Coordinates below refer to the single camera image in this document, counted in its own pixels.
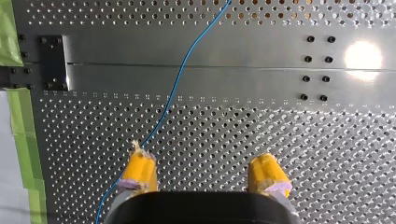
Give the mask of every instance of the metal sheet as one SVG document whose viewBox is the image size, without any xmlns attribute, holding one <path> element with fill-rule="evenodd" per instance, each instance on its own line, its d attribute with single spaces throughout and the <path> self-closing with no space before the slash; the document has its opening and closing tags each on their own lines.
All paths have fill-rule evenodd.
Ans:
<svg viewBox="0 0 396 224">
<path fill-rule="evenodd" d="M 164 99 L 34 92 L 49 223 L 93 223 L 101 194 L 161 115 Z M 176 101 L 147 150 L 164 190 L 245 190 L 248 162 L 273 153 L 304 223 L 392 223 L 395 113 L 247 101 Z M 106 211 L 116 191 L 106 201 Z"/>
<path fill-rule="evenodd" d="M 178 67 L 69 65 L 68 79 L 75 91 L 139 92 L 168 95 Z M 394 110 L 396 99 L 392 71 L 260 69 L 236 67 L 187 67 L 177 88 L 178 95 L 206 101 L 251 101 L 258 104 L 303 105 L 316 108 L 349 106 Z M 308 96 L 300 100 L 301 94 Z M 327 102 L 319 100 L 328 97 Z"/>
<path fill-rule="evenodd" d="M 16 2 L 20 33 L 66 35 L 69 63 L 179 65 L 225 1 L 204 6 L 202 1 L 191 6 L 188 1 Z M 243 2 L 233 1 L 191 55 L 190 65 L 395 69 L 391 1 Z M 313 43 L 306 41 L 309 35 L 316 38 Z M 332 44 L 330 35 L 336 37 Z M 36 52 L 35 45 L 25 46 L 22 50 Z M 332 63 L 324 62 L 327 56 Z M 37 58 L 32 54 L 26 60 Z"/>
</svg>

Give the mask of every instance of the bolt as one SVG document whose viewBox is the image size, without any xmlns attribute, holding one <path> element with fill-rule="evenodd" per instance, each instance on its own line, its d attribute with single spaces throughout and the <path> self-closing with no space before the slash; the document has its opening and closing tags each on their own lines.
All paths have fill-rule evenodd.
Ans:
<svg viewBox="0 0 396 224">
<path fill-rule="evenodd" d="M 301 94 L 301 95 L 300 95 L 300 99 L 306 101 L 306 100 L 308 99 L 308 96 L 305 95 L 305 94 Z"/>
<path fill-rule="evenodd" d="M 324 76 L 324 77 L 322 78 L 322 81 L 324 81 L 324 82 L 330 82 L 330 77 Z"/>
<path fill-rule="evenodd" d="M 61 87 L 61 91 L 67 91 L 67 84 L 61 84 L 60 85 L 60 87 Z"/>
<path fill-rule="evenodd" d="M 327 38 L 327 41 L 329 43 L 334 43 L 335 42 L 335 37 L 331 35 L 331 36 L 329 36 L 329 38 Z"/>
<path fill-rule="evenodd" d="M 309 76 L 303 76 L 303 81 L 304 82 L 309 82 L 311 78 Z"/>
<path fill-rule="evenodd" d="M 21 52 L 22 58 L 27 58 L 29 56 L 28 52 Z"/>
<path fill-rule="evenodd" d="M 41 44 L 46 44 L 47 43 L 47 38 L 46 37 L 40 37 L 40 43 Z"/>
<path fill-rule="evenodd" d="M 327 96 L 326 96 L 326 95 L 321 95 L 321 96 L 319 97 L 319 99 L 320 99 L 321 101 L 327 101 Z"/>
<path fill-rule="evenodd" d="M 310 62 L 312 62 L 312 57 L 311 57 L 311 56 L 306 56 L 306 57 L 304 58 L 304 61 L 305 61 L 306 63 L 310 63 Z"/>
<path fill-rule="evenodd" d="M 44 87 L 45 87 L 46 89 L 50 89 L 50 88 L 52 88 L 52 86 L 53 86 L 53 84 L 52 84 L 51 82 L 46 82 L 46 83 L 44 84 Z"/>
<path fill-rule="evenodd" d="M 332 63 L 332 57 L 327 56 L 327 57 L 324 59 L 324 61 L 325 61 L 326 63 Z"/>
<path fill-rule="evenodd" d="M 312 43 L 312 42 L 315 41 L 315 37 L 312 36 L 312 35 L 310 35 L 310 36 L 306 39 L 306 41 L 308 41 L 309 43 Z"/>
<path fill-rule="evenodd" d="M 30 69 L 30 68 L 25 68 L 25 69 L 23 69 L 23 72 L 24 72 L 25 74 L 31 74 L 31 73 L 32 73 L 32 69 Z"/>
<path fill-rule="evenodd" d="M 10 68 L 9 69 L 9 73 L 10 74 L 16 74 L 17 73 L 17 69 L 16 68 Z"/>
<path fill-rule="evenodd" d="M 18 39 L 19 40 L 25 40 L 26 39 L 26 35 L 18 35 Z"/>
</svg>

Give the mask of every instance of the metal plate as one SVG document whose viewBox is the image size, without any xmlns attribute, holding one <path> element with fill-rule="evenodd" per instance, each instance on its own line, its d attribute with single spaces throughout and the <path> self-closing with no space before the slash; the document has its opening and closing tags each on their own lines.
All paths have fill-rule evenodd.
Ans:
<svg viewBox="0 0 396 224">
<path fill-rule="evenodd" d="M 32 98 L 49 223 L 93 223 L 131 140 L 153 128 L 163 100 L 75 91 Z M 161 189 L 245 190 L 248 162 L 271 152 L 292 179 L 290 197 L 304 223 L 395 220 L 394 112 L 189 99 L 175 101 L 147 146 Z"/>
<path fill-rule="evenodd" d="M 205 0 L 204 5 L 197 0 L 15 1 L 19 32 L 27 36 L 65 35 L 68 63 L 148 65 L 181 64 L 192 41 L 224 3 L 225 0 Z M 189 64 L 396 68 L 396 19 L 390 0 L 322 3 L 233 1 L 224 18 L 200 42 Z M 313 43 L 306 41 L 309 35 L 316 38 Z M 327 42 L 331 35 L 336 37 L 332 44 Z M 21 48 L 37 51 L 35 45 L 27 43 Z M 311 56 L 312 63 L 306 63 L 305 56 Z M 332 63 L 324 62 L 327 56 L 333 57 Z M 26 60 L 38 59 L 32 53 Z"/>
<path fill-rule="evenodd" d="M 169 94 L 177 71 L 176 66 L 69 65 L 67 73 L 71 90 L 138 92 L 164 97 Z M 308 109 L 325 105 L 393 111 L 396 99 L 390 96 L 395 75 L 393 71 L 188 67 L 180 79 L 177 95 L 215 102 L 302 105 Z M 309 76 L 310 81 L 304 82 L 304 76 Z M 325 76 L 330 82 L 322 80 Z M 308 96 L 305 102 L 300 100 L 302 93 Z M 322 94 L 328 96 L 327 102 L 319 100 Z"/>
</svg>

